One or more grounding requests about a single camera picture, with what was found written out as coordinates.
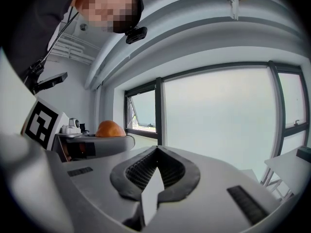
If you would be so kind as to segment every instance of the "black vent slot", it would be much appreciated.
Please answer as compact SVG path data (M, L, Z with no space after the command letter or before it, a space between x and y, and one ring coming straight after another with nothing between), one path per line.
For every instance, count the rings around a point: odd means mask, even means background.
M162 151L157 152L157 166L161 173L164 188L177 183L185 175L185 167L176 159Z
M185 167L178 160L162 151L154 150L131 165L125 171L126 177L141 190L144 190L156 167L159 168L165 189L177 183L185 175Z
M119 163L112 169L110 180L122 197L140 201L141 193L157 167L165 188L158 194L158 204L183 200L199 183L198 167L162 146L150 147L145 152Z
M156 151L154 150L135 164L131 165L126 171L126 177L138 186L141 190L144 190L149 183L149 180L153 176L156 170Z
M88 166L88 167L84 167L84 168L81 168L81 169L71 170L71 171L68 171L67 173L69 174L70 177L73 177L73 176L77 176L77 175L80 175L80 174L88 173L88 172L91 172L91 171L93 171L93 169L91 169Z
M228 188L227 191L252 225L257 224L268 216L260 205L241 186L238 185Z

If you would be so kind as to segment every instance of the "person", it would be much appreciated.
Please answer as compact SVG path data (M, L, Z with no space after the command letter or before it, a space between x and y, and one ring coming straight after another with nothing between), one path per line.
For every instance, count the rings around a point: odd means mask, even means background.
M142 0L18 0L19 9L8 6L4 17L6 38L2 43L11 66L24 82L29 69L48 52L48 45L69 7L90 22L115 33L134 29L143 10Z

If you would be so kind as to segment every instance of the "glass pane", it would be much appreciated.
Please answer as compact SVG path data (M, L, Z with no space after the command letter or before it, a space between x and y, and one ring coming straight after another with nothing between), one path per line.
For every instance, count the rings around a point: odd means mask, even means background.
M155 128L155 91L153 90L132 96L131 103L135 112L137 125L142 127Z
M133 110L133 106L129 100L129 111L128 111L128 124L127 124L127 128L129 129L134 129L134 130L144 130L144 131L150 131L150 132L156 132L156 128L153 127L153 125L149 125L149 127L145 127L145 126L140 126L138 124L138 121L137 121L137 117L135 115L135 112Z
M289 151L302 146L305 139L305 133L305 131L302 131L297 134L285 137L281 154L288 153Z
M127 135L131 135L132 137L135 138L135 146L131 150L137 150L143 147L157 146L157 139L130 133L128 133Z
M167 146L252 169L260 180L276 133L270 77L256 68L165 82Z
M273 181L273 180L279 180L279 177L278 177L276 174L274 174L274 175L273 175L273 178L271 179L271 181ZM271 191L271 190L275 187L275 185L276 185L276 184L272 184L272 185L268 186L268 187L267 187L268 191ZM290 190L290 189L288 188L288 186L287 186L284 182L282 182L282 183L277 187L277 189L278 189L278 191L282 194L282 197L285 197L285 195L287 194L287 192ZM281 198L280 194L279 194L276 190L274 190L274 191L272 192L272 194L275 196L276 199Z
M305 101L299 75L279 73L285 99L286 128L306 122Z

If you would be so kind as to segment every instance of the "camera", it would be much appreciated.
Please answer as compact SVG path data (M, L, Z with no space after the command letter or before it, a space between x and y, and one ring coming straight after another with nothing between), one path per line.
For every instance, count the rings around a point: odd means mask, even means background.
M126 43L132 44L132 43L137 42L139 40L142 40L146 37L147 28L146 27L142 27L142 28L136 27L135 29L129 31L125 35L127 36Z
M80 122L78 119L70 118L69 125L63 125L61 129L61 133L63 134L78 134L81 133Z

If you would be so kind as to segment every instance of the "orange object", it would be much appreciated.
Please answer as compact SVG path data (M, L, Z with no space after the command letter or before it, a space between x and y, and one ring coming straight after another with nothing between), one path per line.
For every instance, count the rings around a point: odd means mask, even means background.
M125 131L114 121L103 121L98 126L98 130L95 134L96 137L114 137L125 136Z

